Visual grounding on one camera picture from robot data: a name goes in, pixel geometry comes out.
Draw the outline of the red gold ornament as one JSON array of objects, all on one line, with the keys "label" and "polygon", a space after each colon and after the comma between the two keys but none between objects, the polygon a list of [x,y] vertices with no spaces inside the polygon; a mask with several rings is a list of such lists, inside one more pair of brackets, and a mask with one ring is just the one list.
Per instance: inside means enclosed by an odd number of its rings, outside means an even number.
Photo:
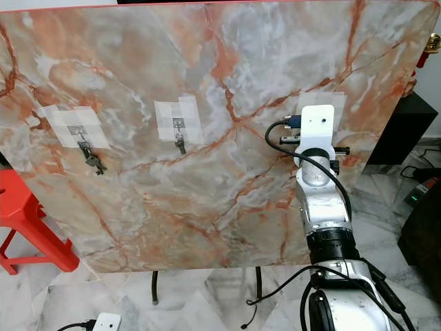
[{"label": "red gold ornament", "polygon": [[427,44],[423,48],[421,57],[419,57],[416,68],[422,68],[429,56],[431,54],[437,54],[439,53],[439,50],[441,50],[441,34],[438,34],[437,32],[432,32],[431,35],[429,35],[429,40],[427,41]]}]

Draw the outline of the dark key bunch with fob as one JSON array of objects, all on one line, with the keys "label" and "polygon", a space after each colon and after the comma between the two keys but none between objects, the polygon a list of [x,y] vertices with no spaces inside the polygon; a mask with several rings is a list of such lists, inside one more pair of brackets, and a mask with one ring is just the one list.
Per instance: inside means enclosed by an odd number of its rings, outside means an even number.
[{"label": "dark key bunch with fob", "polygon": [[76,144],[78,144],[80,151],[84,154],[85,163],[95,167],[95,173],[104,174],[107,168],[103,165],[101,159],[97,157],[97,154],[92,151],[90,143],[88,141],[78,141]]}]

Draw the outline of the red plastic stool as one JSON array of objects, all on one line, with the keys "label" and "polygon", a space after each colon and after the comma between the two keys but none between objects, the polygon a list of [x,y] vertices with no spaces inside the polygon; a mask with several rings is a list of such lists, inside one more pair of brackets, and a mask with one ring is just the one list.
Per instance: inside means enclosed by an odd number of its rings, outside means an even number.
[{"label": "red plastic stool", "polygon": [[[46,217],[40,201],[26,186],[15,170],[0,171],[0,226],[10,229],[0,246],[0,266],[11,275],[18,274],[16,265],[50,263],[70,273],[79,266],[79,257],[72,251],[72,241],[63,241],[44,223]],[[15,257],[6,255],[10,243],[22,234],[40,257]]]}]

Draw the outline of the orange marble pattern board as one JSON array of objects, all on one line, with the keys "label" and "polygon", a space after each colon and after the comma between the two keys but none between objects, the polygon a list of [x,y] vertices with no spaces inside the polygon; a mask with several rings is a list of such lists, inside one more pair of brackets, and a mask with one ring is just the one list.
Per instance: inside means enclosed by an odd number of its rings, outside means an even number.
[{"label": "orange marble pattern board", "polygon": [[[308,261],[296,165],[265,130],[335,108],[340,179],[362,173],[441,0],[238,0],[0,13],[1,148],[101,273]],[[205,144],[158,138],[154,101],[195,97]],[[89,106],[107,168],[62,146],[41,108]]]}]

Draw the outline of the device with green light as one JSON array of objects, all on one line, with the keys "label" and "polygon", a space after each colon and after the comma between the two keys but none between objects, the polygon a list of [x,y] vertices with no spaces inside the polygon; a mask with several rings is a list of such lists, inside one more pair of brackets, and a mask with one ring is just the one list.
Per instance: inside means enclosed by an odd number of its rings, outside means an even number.
[{"label": "device with green light", "polygon": [[428,195],[434,186],[434,181],[419,183],[419,185],[416,185],[412,190],[410,190],[409,193],[407,193],[403,201],[405,201],[407,205],[410,205],[410,207],[416,208],[420,205],[422,200]]}]

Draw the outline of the clear tape patch with hook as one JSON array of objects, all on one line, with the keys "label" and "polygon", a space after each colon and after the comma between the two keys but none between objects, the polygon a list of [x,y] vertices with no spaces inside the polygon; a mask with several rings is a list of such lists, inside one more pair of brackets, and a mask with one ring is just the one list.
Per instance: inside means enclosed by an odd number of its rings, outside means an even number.
[{"label": "clear tape patch with hook", "polygon": [[203,145],[203,127],[193,95],[184,94],[173,101],[154,101],[158,138],[161,141],[184,141]]},{"label": "clear tape patch with hook", "polygon": [[66,148],[88,143],[91,148],[110,148],[97,113],[89,106],[51,105],[41,108],[54,135]]}]

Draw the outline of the dark brown furniture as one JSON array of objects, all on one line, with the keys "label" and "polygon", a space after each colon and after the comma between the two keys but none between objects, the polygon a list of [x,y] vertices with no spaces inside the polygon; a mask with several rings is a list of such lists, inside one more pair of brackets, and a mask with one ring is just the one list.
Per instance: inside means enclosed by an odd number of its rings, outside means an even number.
[{"label": "dark brown furniture", "polygon": [[441,201],[425,199],[404,224],[400,251],[435,295],[441,295]]}]

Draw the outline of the black side cabinet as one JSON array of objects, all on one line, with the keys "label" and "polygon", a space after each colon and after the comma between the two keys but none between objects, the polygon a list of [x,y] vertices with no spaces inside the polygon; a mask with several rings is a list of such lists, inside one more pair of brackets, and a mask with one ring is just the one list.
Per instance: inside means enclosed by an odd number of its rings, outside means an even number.
[{"label": "black side cabinet", "polygon": [[416,92],[401,98],[367,164],[390,166],[403,163],[437,116],[438,111]]}]

